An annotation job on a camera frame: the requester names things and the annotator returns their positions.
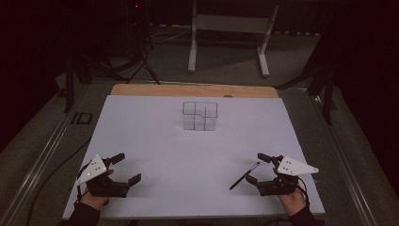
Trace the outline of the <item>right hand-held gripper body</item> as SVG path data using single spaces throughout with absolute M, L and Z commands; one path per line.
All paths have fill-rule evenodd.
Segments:
M 271 156 L 277 177 L 272 181 L 258 182 L 262 196 L 287 195 L 298 187 L 299 176 L 318 173 L 319 169 L 288 156 Z

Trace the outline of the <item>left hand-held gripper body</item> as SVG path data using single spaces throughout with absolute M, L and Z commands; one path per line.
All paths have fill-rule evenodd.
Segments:
M 120 197 L 125 198 L 130 186 L 128 183 L 120 183 L 113 181 L 108 174 L 110 158 L 101 158 L 96 155 L 90 160 L 78 173 L 75 181 L 76 187 L 85 184 L 88 191 L 97 197 Z M 78 190 L 78 197 L 82 196 L 82 192 Z

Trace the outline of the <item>thin black pen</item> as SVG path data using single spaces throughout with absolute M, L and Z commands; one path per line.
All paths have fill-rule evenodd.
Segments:
M 235 181 L 229 190 L 233 190 L 237 185 L 239 185 L 254 169 L 260 165 L 260 162 L 256 162 L 250 169 L 248 169 L 237 181 Z

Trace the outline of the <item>clear acrylic organizer box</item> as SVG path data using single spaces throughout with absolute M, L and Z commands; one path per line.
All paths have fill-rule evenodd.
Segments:
M 184 102 L 184 130 L 214 131 L 218 118 L 218 103 Z

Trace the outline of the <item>person's left hand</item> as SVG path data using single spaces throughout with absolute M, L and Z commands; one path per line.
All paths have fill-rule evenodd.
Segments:
M 87 190 L 80 199 L 80 202 L 98 211 L 101 211 L 103 207 L 109 202 L 109 198 L 94 196 Z

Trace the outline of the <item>person's right hand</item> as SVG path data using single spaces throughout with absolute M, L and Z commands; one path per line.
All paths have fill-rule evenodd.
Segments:
M 286 214 L 291 217 L 307 206 L 305 196 L 300 189 L 287 195 L 278 195 Z

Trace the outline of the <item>white board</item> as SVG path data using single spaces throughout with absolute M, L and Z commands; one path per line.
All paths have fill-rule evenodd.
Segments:
M 282 213 L 275 196 L 263 197 L 242 180 L 249 171 L 274 179 L 258 153 L 305 156 L 280 98 L 217 98 L 213 131 L 184 129 L 184 97 L 110 95 L 86 153 L 103 158 L 124 153 L 113 179 L 141 181 L 126 198 L 104 208 L 103 218 L 260 217 Z

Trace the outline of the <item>black metal stand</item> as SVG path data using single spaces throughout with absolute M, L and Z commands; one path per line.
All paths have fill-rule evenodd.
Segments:
M 89 84 L 92 80 L 84 55 L 74 55 L 66 59 L 65 113 L 72 109 L 74 103 L 74 77 L 77 77 L 82 84 Z
M 324 92 L 322 113 L 327 124 L 331 124 L 330 111 L 334 77 L 333 54 L 328 43 L 335 40 L 333 37 L 334 25 L 334 20 L 331 20 L 327 24 L 327 28 L 321 34 L 321 38 L 313 49 L 302 73 L 288 82 L 275 86 L 275 89 L 287 89 L 311 78 L 311 83 L 307 87 L 306 92 L 314 97 L 318 96 L 321 91 Z

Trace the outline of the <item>black tripod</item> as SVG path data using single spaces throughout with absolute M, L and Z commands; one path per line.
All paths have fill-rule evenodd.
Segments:
M 140 63 L 139 66 L 134 70 L 134 72 L 128 77 L 127 84 L 129 84 L 135 77 L 136 75 L 143 69 L 145 68 L 147 72 L 150 74 L 152 80 L 154 81 L 155 85 L 160 85 L 160 81 L 158 79 L 158 75 L 153 71 L 152 66 L 150 65 L 148 61 L 149 53 L 146 48 L 143 48 L 141 51 L 141 56 L 140 56 Z

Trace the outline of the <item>wooden table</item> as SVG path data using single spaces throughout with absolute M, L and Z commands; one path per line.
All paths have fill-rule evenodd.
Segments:
M 237 97 L 237 98 L 278 98 L 271 87 L 243 87 L 217 85 L 147 85 L 117 84 L 112 95 L 132 96 L 190 96 L 190 97 Z

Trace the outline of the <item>white metal stand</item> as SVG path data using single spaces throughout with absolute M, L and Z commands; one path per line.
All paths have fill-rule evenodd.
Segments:
M 276 21 L 279 5 L 274 5 L 271 9 L 271 13 L 266 18 L 198 14 L 197 6 L 198 0 L 192 0 L 191 46 L 187 67 L 187 70 L 190 73 L 194 73 L 196 71 L 198 47 L 197 31 L 210 30 L 263 34 L 263 42 L 257 47 L 257 55 L 262 76 L 268 77 L 270 75 L 265 56 L 265 50 Z

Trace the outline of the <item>metal floor rail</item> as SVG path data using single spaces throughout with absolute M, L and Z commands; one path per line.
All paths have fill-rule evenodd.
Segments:
M 327 123 L 323 116 L 323 105 L 320 97 L 311 96 L 310 100 L 313 108 L 316 111 L 318 120 L 322 123 L 325 130 L 327 131 L 327 136 L 338 160 L 341 175 L 345 180 L 346 186 L 351 195 L 352 201 L 358 210 L 361 221 L 363 222 L 364 226 L 376 226 L 377 222 L 375 219 L 375 215 L 371 210 L 370 205 L 366 200 L 366 197 L 364 196 L 364 193 L 359 185 L 357 178 L 355 177 L 354 172 L 350 167 L 349 162 L 344 156 L 343 147 L 339 142 L 333 127 Z
M 0 153 L 0 226 L 54 226 L 62 218 L 72 174 L 56 178 L 71 155 L 61 152 L 73 115 L 64 105 L 51 98 Z

